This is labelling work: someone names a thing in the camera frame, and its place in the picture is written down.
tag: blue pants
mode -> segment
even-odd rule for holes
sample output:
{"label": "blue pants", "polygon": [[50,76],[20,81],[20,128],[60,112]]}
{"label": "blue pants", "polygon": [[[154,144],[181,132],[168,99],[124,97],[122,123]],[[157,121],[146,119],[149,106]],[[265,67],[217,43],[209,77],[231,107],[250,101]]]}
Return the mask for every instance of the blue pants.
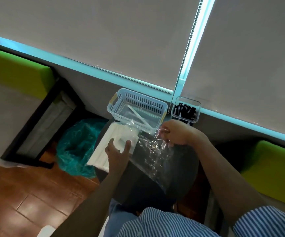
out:
{"label": "blue pants", "polygon": [[109,219],[105,226],[104,237],[115,237],[125,222],[137,218],[136,215],[126,212],[118,202],[112,199],[109,205]]}

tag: tile floor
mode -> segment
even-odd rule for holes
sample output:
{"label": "tile floor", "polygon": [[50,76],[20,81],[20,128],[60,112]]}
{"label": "tile floor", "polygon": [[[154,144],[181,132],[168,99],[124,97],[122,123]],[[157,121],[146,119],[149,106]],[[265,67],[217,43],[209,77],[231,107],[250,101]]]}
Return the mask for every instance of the tile floor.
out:
{"label": "tile floor", "polygon": [[[55,160],[53,150],[42,160]],[[98,187],[98,180],[73,177],[59,169],[0,167],[0,236],[35,237],[57,228]]]}

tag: round table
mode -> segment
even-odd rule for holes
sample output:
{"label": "round table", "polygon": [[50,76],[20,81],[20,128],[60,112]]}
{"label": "round table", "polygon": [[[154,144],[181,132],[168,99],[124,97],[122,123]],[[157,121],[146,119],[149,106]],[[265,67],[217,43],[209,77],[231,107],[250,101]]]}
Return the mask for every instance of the round table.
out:
{"label": "round table", "polygon": [[[112,118],[105,124],[99,134],[95,148],[100,143],[109,126],[116,120]],[[198,158],[190,146],[174,145],[172,157],[171,184],[164,191],[145,175],[138,167],[129,161],[123,176],[115,190],[113,198],[129,211],[142,211],[146,207],[154,207],[162,211],[169,211],[172,205],[188,193],[192,187],[198,170]],[[97,178],[102,182],[107,172],[95,168]]]}

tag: floor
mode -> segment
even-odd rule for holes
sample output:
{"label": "floor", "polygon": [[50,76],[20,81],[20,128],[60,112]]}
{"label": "floor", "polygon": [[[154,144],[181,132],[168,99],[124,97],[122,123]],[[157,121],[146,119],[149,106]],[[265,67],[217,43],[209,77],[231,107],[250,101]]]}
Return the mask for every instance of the floor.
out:
{"label": "floor", "polygon": [[[55,146],[42,156],[55,161]],[[57,164],[40,167],[0,167],[0,237],[35,237],[42,227],[57,228],[97,187],[97,178],[73,177]],[[198,177],[176,210],[204,223],[209,184],[200,167]]]}

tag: stack of napkins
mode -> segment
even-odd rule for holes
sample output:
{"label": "stack of napkins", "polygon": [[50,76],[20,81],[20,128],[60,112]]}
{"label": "stack of napkins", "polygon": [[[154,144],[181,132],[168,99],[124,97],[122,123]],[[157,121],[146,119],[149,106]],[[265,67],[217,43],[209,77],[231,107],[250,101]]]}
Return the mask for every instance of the stack of napkins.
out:
{"label": "stack of napkins", "polygon": [[91,155],[87,164],[95,166],[105,172],[109,172],[108,157],[105,153],[105,147],[109,143],[109,140],[114,138],[114,146],[120,152],[124,151],[126,141],[130,140],[131,148],[129,153],[132,154],[138,142],[138,134],[139,130],[135,127],[123,125],[117,122],[112,123],[105,132],[105,135]]}

